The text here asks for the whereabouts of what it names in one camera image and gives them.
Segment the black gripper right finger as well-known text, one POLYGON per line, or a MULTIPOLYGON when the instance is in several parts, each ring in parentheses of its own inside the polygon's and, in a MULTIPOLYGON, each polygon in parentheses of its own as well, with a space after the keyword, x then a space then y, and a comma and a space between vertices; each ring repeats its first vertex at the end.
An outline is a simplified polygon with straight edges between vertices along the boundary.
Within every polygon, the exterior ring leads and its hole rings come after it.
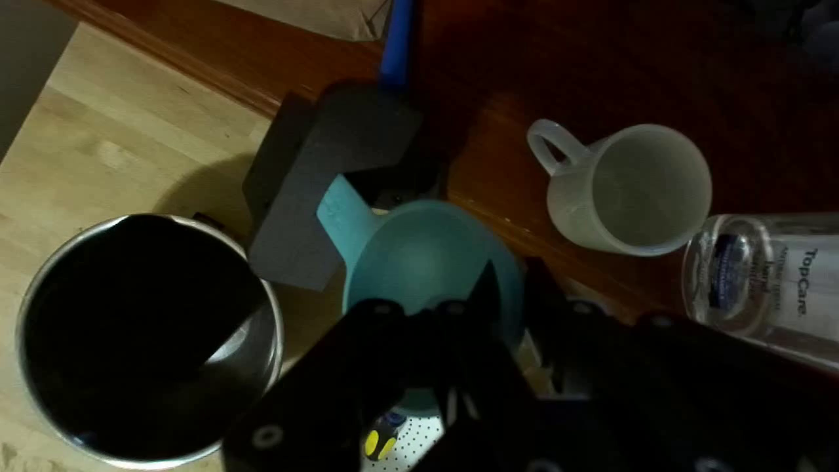
POLYGON ((535 401, 501 333, 501 284, 485 264, 464 299, 446 299, 446 384, 475 411, 518 411, 535 401))

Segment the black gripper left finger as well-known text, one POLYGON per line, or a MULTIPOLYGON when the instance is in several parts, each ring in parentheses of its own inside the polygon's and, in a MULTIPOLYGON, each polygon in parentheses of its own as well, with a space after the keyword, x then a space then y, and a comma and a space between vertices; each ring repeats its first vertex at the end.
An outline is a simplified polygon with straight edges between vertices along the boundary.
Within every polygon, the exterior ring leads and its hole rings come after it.
POLYGON ((396 398, 376 346, 405 320, 396 301, 353 305, 223 439, 223 472, 358 472, 358 435, 396 398))

